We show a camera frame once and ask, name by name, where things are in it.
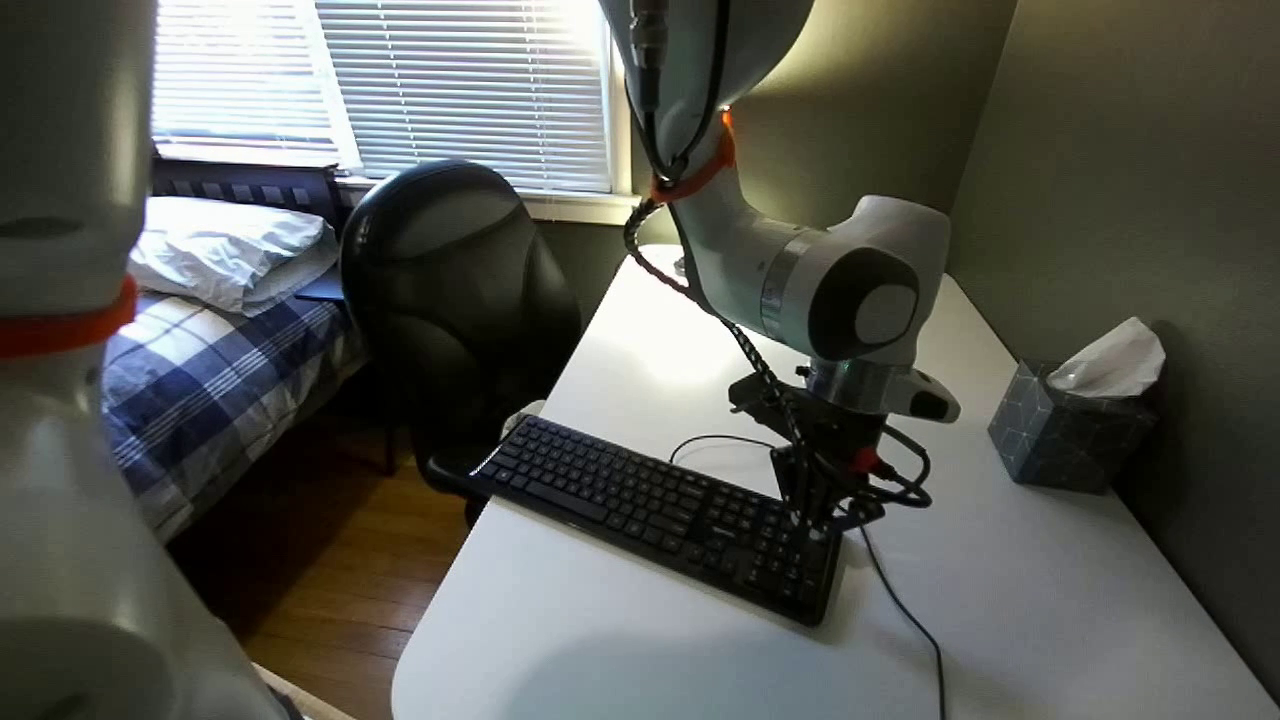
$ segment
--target chair backrest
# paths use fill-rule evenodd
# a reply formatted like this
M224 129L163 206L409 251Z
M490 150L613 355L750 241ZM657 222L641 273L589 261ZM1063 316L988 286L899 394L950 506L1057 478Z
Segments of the chair backrest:
M343 293L417 446L496 441L578 340L575 293L485 164L420 164L373 190L343 229Z

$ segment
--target blue plaid bedding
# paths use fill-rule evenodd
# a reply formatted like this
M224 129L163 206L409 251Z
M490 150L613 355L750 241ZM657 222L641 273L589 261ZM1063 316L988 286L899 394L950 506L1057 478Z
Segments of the blue plaid bedding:
M104 422L114 469L155 535L175 535L259 459L343 346L343 312L285 300L224 316L145 298L107 346Z

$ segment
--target wooden floor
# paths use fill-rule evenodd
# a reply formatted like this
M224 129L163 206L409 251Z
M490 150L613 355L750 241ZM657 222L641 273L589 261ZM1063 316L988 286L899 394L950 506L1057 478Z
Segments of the wooden floor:
M445 579L464 513L382 438L317 416L172 546L247 655L326 703L387 718L397 655Z

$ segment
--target white desk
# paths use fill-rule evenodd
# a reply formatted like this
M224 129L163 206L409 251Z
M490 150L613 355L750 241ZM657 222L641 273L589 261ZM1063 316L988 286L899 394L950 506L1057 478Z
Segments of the white desk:
M775 373L797 366L784 348L768 355ZM870 541L949 651L955 720L1280 718L1121 500L1005 478L985 427L1011 355L955 286L923 328L921 370L963 416L899 422L936 459L936 506L892 509ZM768 438L722 410L742 373L710 321L622 266L544 416L650 456L697 433ZM761 447L697 446L678 459L772 493ZM797 633L496 500L413 633L390 709L405 720L928 720L936 675L860 541L845 550L829 623Z

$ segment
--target window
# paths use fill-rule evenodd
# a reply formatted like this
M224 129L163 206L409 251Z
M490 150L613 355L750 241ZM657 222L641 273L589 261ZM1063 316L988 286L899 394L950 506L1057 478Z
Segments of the window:
M159 0L155 145L337 159L445 156L532 196L628 190L595 0Z

